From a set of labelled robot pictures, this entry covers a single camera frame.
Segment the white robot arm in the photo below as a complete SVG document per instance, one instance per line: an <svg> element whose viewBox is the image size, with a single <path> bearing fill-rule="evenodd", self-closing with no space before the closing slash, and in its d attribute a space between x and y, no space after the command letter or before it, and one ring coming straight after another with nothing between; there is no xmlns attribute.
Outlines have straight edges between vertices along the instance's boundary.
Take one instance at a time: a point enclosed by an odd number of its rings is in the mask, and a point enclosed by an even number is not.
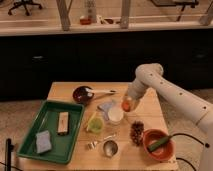
<svg viewBox="0 0 213 171"><path fill-rule="evenodd" d="M213 104L167 81L163 78L163 67L151 63L136 68L135 79L128 85L123 97L122 109L125 112L134 111L149 87L155 89L206 134L198 171L213 171Z"/></svg>

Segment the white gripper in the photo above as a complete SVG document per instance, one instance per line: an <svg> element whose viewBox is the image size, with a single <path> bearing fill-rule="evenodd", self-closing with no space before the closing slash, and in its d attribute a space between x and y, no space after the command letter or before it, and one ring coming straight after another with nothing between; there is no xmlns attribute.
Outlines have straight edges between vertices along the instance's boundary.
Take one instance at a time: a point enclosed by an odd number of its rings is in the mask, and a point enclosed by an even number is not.
<svg viewBox="0 0 213 171"><path fill-rule="evenodd" d="M123 101L130 102L131 111L134 111L137 108L139 104L138 99L141 99L144 96L144 94L146 93L146 90L147 90L147 86L138 80L134 80L132 83L128 85L128 88L126 91L127 96L123 99Z"/></svg>

